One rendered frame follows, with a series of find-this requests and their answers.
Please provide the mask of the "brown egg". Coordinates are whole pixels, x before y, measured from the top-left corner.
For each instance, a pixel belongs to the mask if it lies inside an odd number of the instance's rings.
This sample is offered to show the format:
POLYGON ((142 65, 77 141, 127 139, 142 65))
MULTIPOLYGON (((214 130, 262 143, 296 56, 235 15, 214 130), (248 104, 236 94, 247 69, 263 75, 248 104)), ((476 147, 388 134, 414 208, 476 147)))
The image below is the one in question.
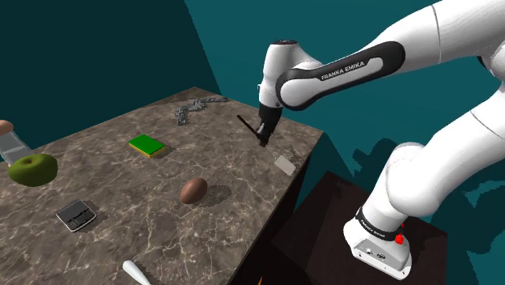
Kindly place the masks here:
POLYGON ((196 177, 188 181, 180 191, 180 201, 184 204, 192 204, 200 201, 208 190, 205 179, 196 177))

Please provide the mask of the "green and yellow sponge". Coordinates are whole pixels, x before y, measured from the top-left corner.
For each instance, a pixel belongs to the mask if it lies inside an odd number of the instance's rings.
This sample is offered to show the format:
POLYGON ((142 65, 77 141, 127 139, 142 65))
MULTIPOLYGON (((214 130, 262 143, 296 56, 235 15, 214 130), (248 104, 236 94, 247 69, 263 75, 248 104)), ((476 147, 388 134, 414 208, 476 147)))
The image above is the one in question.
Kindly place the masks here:
POLYGON ((129 146, 144 156, 152 159, 165 150, 165 145, 145 134, 129 140, 129 146))

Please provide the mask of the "dark robot stand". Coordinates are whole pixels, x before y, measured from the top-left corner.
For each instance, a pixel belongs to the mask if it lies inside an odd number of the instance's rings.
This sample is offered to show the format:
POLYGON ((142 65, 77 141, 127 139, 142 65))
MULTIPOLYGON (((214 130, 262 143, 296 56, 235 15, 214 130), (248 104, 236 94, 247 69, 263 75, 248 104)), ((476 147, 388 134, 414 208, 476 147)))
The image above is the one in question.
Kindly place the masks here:
POLYGON ((327 172, 285 223, 272 244, 296 264, 301 276, 286 285, 448 285, 447 234, 418 219, 405 221, 413 265, 396 280, 352 256, 343 236, 367 193, 327 172))

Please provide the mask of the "black keypad phone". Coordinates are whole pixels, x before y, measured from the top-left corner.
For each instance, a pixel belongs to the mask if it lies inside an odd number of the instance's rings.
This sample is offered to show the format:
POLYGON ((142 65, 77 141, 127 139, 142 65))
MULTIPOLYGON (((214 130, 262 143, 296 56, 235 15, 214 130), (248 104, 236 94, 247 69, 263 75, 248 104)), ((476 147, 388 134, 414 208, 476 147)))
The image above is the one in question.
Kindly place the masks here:
POLYGON ((64 206, 55 215, 71 232, 79 231, 97 217, 97 214, 80 199, 64 206))

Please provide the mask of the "green apple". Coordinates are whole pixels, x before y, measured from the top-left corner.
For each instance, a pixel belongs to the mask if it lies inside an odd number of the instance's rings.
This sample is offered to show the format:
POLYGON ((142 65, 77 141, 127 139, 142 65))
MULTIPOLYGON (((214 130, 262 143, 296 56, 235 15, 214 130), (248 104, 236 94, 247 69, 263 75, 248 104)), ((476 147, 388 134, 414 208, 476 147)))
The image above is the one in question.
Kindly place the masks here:
POLYGON ((57 171, 57 160, 53 156, 35 154, 17 160, 9 167, 8 174, 18 184, 37 187, 51 182, 57 171))

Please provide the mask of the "clear bottle with cork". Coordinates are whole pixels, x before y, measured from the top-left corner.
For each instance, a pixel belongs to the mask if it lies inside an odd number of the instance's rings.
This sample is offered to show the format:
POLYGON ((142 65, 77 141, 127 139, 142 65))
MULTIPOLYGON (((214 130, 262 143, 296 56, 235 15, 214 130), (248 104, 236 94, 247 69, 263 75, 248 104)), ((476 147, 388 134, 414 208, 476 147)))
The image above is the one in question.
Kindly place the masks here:
POLYGON ((11 166, 28 155, 33 155, 33 151, 14 132, 13 124, 0 120, 0 156, 11 166))

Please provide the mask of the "black handled metal spatula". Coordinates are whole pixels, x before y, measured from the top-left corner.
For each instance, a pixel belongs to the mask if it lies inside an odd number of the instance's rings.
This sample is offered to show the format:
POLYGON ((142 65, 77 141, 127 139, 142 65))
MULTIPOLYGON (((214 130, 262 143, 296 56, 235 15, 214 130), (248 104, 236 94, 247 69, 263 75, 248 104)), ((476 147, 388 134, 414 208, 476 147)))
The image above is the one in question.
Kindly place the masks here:
MULTIPOLYGON (((241 115, 237 115, 237 118, 257 137, 260 141, 260 145, 266 147, 266 144, 261 140, 261 136, 245 121, 245 119, 243 119, 241 115)), ((279 155, 274 161, 274 164, 288 176, 291 176, 296 170, 296 166, 283 155, 279 155)))

